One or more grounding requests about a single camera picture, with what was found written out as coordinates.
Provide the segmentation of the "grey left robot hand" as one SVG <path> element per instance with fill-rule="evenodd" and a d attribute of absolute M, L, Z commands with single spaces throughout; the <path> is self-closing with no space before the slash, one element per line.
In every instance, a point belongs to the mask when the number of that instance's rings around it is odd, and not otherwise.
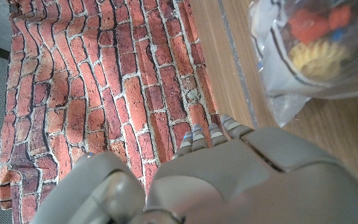
<path fill-rule="evenodd" d="M 148 190 L 111 152 L 86 153 L 34 223 L 358 223 L 358 180 L 316 145 L 228 115 L 195 125 Z"/>

